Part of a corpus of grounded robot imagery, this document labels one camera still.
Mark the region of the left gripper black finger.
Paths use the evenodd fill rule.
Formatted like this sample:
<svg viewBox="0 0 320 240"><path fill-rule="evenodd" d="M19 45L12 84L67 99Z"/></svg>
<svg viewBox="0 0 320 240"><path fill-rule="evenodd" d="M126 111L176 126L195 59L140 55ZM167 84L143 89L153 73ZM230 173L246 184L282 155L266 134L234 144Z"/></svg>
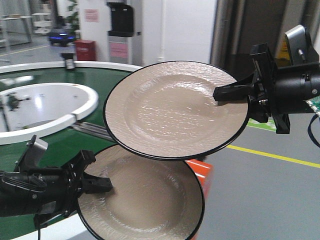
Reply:
<svg viewBox="0 0 320 240"><path fill-rule="evenodd" d="M81 180L82 190L86 194L107 193L113 189L111 180L108 177L99 177L83 173Z"/></svg>

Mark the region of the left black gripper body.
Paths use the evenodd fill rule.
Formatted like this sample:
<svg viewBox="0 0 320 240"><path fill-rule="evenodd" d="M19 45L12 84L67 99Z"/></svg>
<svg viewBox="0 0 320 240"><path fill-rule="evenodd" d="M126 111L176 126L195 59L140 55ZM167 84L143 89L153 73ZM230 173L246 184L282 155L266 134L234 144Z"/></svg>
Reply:
<svg viewBox="0 0 320 240"><path fill-rule="evenodd" d="M35 225L47 225L59 216L67 218L76 211L84 170L95 161L93 151L80 150L61 167L41 170L46 190L40 195L40 207L34 216Z"/></svg>

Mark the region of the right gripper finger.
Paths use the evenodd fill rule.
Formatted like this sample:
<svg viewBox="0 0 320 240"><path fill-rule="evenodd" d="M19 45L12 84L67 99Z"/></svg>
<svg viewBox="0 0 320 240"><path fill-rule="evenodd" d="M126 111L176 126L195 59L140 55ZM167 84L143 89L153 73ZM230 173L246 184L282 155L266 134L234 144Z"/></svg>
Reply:
<svg viewBox="0 0 320 240"><path fill-rule="evenodd" d="M213 98L218 102L240 101L246 97L255 97L257 73L253 72L248 77L236 82L216 87L213 91Z"/></svg>

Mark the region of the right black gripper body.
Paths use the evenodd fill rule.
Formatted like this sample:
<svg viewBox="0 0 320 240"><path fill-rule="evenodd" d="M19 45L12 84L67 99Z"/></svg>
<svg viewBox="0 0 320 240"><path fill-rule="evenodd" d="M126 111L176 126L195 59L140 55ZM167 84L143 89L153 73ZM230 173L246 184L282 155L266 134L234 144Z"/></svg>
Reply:
<svg viewBox="0 0 320 240"><path fill-rule="evenodd" d="M259 123L267 123L273 118L277 134L290 133L290 119L279 108L276 98L276 75L278 67L267 43L253 45L250 50L255 67L254 83L258 93L251 97L250 118Z"/></svg>

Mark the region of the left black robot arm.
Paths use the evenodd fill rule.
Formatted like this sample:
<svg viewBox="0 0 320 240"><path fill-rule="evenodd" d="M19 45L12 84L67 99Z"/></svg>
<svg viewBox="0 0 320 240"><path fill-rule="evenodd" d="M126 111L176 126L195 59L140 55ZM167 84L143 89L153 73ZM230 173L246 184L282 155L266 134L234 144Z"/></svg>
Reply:
<svg viewBox="0 0 320 240"><path fill-rule="evenodd" d="M34 215L41 228L56 217L69 217L78 209L82 194L110 192L108 177L86 173L96 161L90 150L81 150L62 166L39 167L38 162L23 155L14 171L0 172L0 215L13 217Z"/></svg>

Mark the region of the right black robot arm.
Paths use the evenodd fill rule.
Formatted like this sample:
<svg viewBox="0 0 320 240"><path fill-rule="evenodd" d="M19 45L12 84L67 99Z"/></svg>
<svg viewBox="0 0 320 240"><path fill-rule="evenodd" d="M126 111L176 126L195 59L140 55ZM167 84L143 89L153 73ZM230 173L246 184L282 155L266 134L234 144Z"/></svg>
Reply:
<svg viewBox="0 0 320 240"><path fill-rule="evenodd" d="M218 102L247 99L248 116L259 123L273 118L276 133L289 134L290 114L312 113L309 99L320 94L320 56L310 46L297 50L302 63L278 67L266 43L253 45L250 57L254 72L235 83L216 87Z"/></svg>

